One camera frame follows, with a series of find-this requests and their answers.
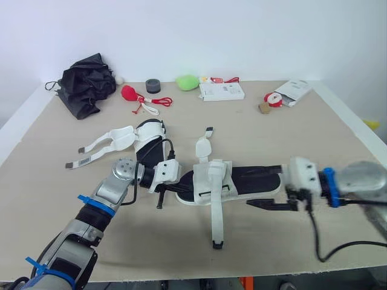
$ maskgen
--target red balloon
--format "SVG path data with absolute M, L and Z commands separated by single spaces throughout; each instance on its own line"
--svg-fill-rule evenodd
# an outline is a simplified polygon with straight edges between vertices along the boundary
M 121 90 L 122 97 L 127 101 L 137 101 L 137 93 L 131 86 L 123 86 Z

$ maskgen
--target yellow object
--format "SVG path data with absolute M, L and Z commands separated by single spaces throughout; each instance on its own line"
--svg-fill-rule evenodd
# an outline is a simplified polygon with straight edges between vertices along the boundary
M 379 122 L 379 121 L 367 121 L 367 120 L 363 120 L 363 122 L 364 122 L 368 127 L 370 127 L 372 130 L 377 129 L 377 128 L 379 128 L 379 126 L 380 126 L 380 122 Z

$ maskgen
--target white table edge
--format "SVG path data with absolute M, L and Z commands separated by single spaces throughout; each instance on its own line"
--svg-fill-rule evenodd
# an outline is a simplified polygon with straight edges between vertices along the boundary
M 317 94 L 353 131 L 355 136 L 366 148 L 387 167 L 387 145 L 329 88 L 320 80 L 309 80 Z M 54 91 L 46 91 L 41 84 L 23 105 L 12 115 L 0 129 L 0 166 L 22 140 L 30 126 L 42 113 L 46 105 L 55 95 Z

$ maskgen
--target small brown object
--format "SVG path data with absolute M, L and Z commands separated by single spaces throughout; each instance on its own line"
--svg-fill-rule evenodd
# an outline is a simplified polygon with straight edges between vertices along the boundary
M 268 105 L 267 101 L 264 101 L 263 103 L 260 103 L 258 107 L 261 110 L 262 114 L 268 114 L 272 110 L 271 107 Z

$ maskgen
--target white ball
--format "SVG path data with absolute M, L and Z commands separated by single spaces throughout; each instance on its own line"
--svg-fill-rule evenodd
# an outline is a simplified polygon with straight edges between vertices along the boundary
M 119 76 L 115 76 L 115 83 L 118 84 L 119 86 L 123 84 L 123 78 Z

